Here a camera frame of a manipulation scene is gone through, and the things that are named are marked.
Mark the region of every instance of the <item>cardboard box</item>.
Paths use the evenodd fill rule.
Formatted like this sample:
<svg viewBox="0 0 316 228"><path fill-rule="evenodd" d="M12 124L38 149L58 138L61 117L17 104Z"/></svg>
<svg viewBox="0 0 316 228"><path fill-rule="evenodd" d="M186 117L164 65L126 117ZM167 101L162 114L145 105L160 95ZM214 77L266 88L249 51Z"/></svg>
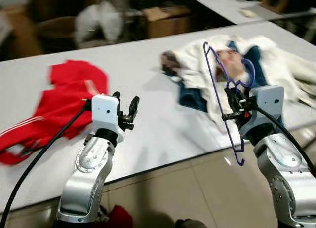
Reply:
<svg viewBox="0 0 316 228"><path fill-rule="evenodd" d="M190 10L185 6L143 10L148 38L187 33L190 30Z"/></svg>

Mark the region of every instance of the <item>white stripe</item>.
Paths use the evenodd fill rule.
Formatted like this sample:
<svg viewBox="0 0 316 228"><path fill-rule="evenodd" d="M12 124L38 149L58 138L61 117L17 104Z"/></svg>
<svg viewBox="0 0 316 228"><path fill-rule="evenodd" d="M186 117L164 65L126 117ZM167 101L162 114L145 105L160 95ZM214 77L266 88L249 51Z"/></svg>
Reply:
<svg viewBox="0 0 316 228"><path fill-rule="evenodd" d="M86 81L84 81L84 82L85 82L85 86L86 86L86 88L87 88L87 91L88 91L92 96L100 94L100 93L98 92L98 90L96 89L96 87L95 87L93 81L91 81L91 80L86 80Z"/></svg>
<svg viewBox="0 0 316 228"><path fill-rule="evenodd" d="M30 123L33 123L33 122L35 122L35 121L43 121L43 120L45 120L45 119L44 119L43 117L41 117L41 116L28 119L28 120L26 120L26 121L23 121L23 122L21 122L21 123L16 124L15 126L13 126L13 127L11 127L11 128L8 128L8 129L4 130L3 132L0 133L0 137L2 137L4 134L6 134L6 133L8 133L8 132L10 132L10 131L12 131L12 130L14 130L14 129L16 129L16 128L25 126L25 125L30 124Z"/></svg>

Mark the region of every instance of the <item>red jacket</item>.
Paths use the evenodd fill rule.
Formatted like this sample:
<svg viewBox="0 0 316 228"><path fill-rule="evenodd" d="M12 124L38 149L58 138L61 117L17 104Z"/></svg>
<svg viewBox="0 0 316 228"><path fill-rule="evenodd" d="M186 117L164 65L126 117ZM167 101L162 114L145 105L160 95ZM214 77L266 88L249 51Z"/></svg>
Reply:
<svg viewBox="0 0 316 228"><path fill-rule="evenodd" d="M45 146L52 137L78 113L82 99L96 94L107 94L107 76L99 68L85 61L68 60L51 67L50 81L53 90L42 93L39 105L29 118L0 133L0 162L17 164L34 151ZM63 136L71 139L91 123L91 112L84 112ZM10 147L22 144L20 152Z"/></svg>

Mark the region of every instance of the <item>clothing pile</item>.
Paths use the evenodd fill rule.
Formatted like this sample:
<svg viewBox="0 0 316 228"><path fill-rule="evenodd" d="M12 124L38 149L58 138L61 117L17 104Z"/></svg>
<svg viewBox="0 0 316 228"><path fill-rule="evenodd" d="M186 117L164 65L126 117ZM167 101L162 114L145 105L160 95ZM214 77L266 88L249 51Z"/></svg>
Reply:
<svg viewBox="0 0 316 228"><path fill-rule="evenodd" d="M316 64L303 60L278 48L270 39L257 36L248 40L236 36L218 35L199 39L185 47L167 51L162 54L162 69L171 76L172 80L180 84L179 103L199 110L207 111L209 117L222 132L225 126L221 119L220 109L215 97L210 73L207 67L203 44L220 53L234 51L252 61L256 78L253 87L264 85L278 85L284 87L284 100L302 101L316 108L315 102L309 94L297 83L305 81L316 84ZM226 82L220 82L219 66L215 56L208 55L213 76L216 76L217 90L225 113L231 113L224 88ZM249 71L234 76L235 80L247 82Z"/></svg>
<svg viewBox="0 0 316 228"><path fill-rule="evenodd" d="M82 99L107 94L108 80L102 70L85 61L69 60L53 65L49 76L55 86L42 93L39 105L29 118L0 133L0 162L17 164L44 147L84 106ZM92 122L85 111L62 135L71 139Z"/></svg>

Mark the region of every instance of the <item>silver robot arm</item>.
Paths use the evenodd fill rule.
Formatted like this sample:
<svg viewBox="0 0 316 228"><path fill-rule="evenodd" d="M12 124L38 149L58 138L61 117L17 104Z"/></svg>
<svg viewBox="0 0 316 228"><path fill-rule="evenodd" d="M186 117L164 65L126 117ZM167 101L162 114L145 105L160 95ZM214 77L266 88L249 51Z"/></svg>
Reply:
<svg viewBox="0 0 316 228"><path fill-rule="evenodd" d="M120 94L96 95L91 101L94 135L77 154L75 170L67 181L58 205L56 220L61 227L76 227L96 221L104 181L112 169L117 143L124 140L124 131L133 129L139 98L129 107L129 115L119 110Z"/></svg>
<svg viewBox="0 0 316 228"><path fill-rule="evenodd" d="M316 178L293 143L258 111L259 107L280 121L284 89L257 87L250 90L249 97L229 89L226 94L233 113L223 120L234 119L241 137L255 146L258 167L271 188L279 228L316 228Z"/></svg>

